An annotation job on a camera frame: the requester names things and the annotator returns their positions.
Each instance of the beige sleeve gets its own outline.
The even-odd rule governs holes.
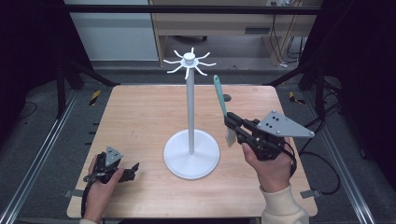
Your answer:
[[[83,218],[82,220],[79,221],[79,224],[97,224],[97,223]]]
[[[262,190],[266,207],[262,212],[262,224],[308,224],[309,216],[306,211],[294,201],[291,186],[275,193]]]

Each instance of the human hand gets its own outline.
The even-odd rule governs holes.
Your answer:
[[[93,158],[90,168],[89,174],[93,171],[93,166],[95,165],[97,155]],[[114,188],[117,186],[120,178],[122,177],[124,169],[119,168],[113,176],[111,176],[110,180],[103,184],[100,181],[95,181],[87,196],[87,204],[86,210],[84,214],[84,219],[88,219],[99,223],[102,219],[102,215],[106,210],[106,207],[111,199],[111,195],[113,194]]]
[[[260,186],[265,192],[278,192],[290,185],[292,159],[288,155],[280,153],[273,161],[259,161],[248,144],[241,145],[245,161],[256,171]],[[285,144],[285,149],[291,151],[288,144]]]

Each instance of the white hook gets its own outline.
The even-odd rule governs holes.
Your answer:
[[[186,70],[186,76],[185,79],[187,79],[189,77],[189,72],[191,68],[195,68],[201,75],[203,76],[207,76],[206,73],[204,73],[203,71],[201,71],[201,69],[198,68],[198,64],[204,65],[204,66],[213,66],[216,65],[215,63],[200,63],[198,60],[206,58],[210,52],[208,52],[205,56],[203,57],[199,57],[199,58],[195,58],[195,54],[194,54],[194,48],[191,48],[191,52],[185,53],[185,56],[181,56],[180,54],[177,53],[176,50],[174,50],[174,53],[177,55],[177,57],[182,58],[181,61],[176,61],[176,62],[169,62],[167,60],[163,60],[165,63],[180,63],[180,66],[172,71],[168,71],[167,73],[175,73],[178,69],[180,69],[181,67],[185,67]]]

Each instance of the teal object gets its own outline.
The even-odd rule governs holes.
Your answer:
[[[218,75],[215,75],[213,77],[213,82],[215,83],[216,93],[218,94],[221,110],[222,110],[224,116],[227,116],[227,109],[226,109],[225,103],[224,103],[224,95],[222,93],[220,78],[218,77]]]

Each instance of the wooden tabletop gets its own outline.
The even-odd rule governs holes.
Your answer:
[[[272,109],[283,114],[273,87],[227,86],[232,97],[227,110],[243,119],[263,119]],[[198,180],[173,175],[163,160],[163,149],[175,133],[188,129],[187,87],[117,86],[108,100],[91,150],[76,189],[84,189],[83,176],[95,154],[112,146],[124,154],[119,167],[140,162],[134,181],[119,183],[105,217],[260,217],[265,200],[253,168],[244,159],[241,146],[227,147],[226,126],[215,87],[195,86],[195,129],[211,134],[219,144],[220,159],[212,173]],[[313,198],[303,199],[309,190],[304,168],[297,155],[297,171],[291,179],[296,202],[314,216]],[[80,217],[81,198],[72,197],[70,217]]]

